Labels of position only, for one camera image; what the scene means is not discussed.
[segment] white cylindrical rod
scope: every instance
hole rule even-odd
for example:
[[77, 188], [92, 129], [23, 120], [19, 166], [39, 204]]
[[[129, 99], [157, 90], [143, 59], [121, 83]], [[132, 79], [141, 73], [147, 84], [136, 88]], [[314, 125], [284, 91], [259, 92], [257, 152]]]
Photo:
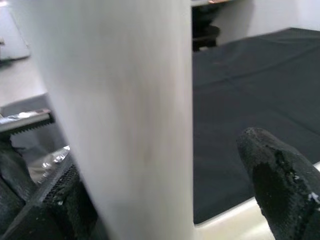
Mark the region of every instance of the white cylindrical rod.
[[192, 240], [189, 0], [12, 0], [112, 240]]

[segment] white surface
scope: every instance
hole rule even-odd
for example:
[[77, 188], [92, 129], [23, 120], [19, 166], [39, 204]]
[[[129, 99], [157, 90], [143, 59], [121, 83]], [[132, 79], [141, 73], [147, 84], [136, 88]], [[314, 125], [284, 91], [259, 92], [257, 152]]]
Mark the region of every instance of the white surface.
[[320, 1], [296, 0], [299, 9], [299, 27], [320, 31]]
[[190, 2], [11, 2], [111, 239], [193, 240]]
[[0, 46], [0, 60], [21, 59], [30, 55], [30, 50], [19, 32], [9, 8], [5, 5], [0, 6], [0, 37], [5, 42], [4, 46]]
[[[320, 163], [314, 165], [320, 170]], [[197, 225], [201, 240], [274, 240], [267, 220], [252, 198]]]
[[213, 24], [221, 28], [218, 43], [224, 44], [299, 26], [297, 0], [235, 0], [230, 2]]
[[0, 67], [0, 107], [46, 93], [32, 58]]

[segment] metal part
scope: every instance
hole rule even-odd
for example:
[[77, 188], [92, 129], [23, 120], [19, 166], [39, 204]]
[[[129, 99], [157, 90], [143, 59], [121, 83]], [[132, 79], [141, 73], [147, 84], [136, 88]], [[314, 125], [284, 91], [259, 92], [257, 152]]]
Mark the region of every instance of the metal part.
[[0, 118], [0, 138], [54, 123], [49, 109], [39, 109]]

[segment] black object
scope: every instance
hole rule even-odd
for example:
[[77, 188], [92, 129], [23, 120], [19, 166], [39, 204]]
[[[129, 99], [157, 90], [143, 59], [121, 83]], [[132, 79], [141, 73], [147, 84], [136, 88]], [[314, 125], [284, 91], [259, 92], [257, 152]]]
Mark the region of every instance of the black object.
[[320, 239], [320, 172], [294, 147], [261, 128], [247, 129], [237, 143], [275, 239]]
[[210, 26], [219, 10], [226, 3], [194, 6], [192, 8], [192, 49], [199, 51], [201, 47], [215, 47], [220, 29]]
[[97, 213], [68, 155], [17, 215], [2, 240], [88, 239]]
[[9, 138], [0, 139], [0, 236], [32, 197], [37, 187], [26, 163], [11, 146]]
[[208, 26], [192, 38], [192, 50], [197, 52], [202, 47], [212, 48], [217, 46], [217, 37], [220, 34], [220, 29], [217, 26]]
[[194, 222], [254, 196], [236, 139], [259, 127], [320, 156], [320, 32], [291, 28], [193, 53]]

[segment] white wall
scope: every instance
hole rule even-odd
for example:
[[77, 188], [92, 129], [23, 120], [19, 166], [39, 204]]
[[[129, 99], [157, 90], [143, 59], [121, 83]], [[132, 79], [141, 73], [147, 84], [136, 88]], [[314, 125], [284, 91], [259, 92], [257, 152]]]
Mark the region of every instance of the white wall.
[[319, 0], [235, 0], [213, 24], [223, 44], [289, 27], [320, 30], [319, 12]]
[[296, 0], [298, 7], [298, 26], [303, 29], [320, 31], [320, 1]]

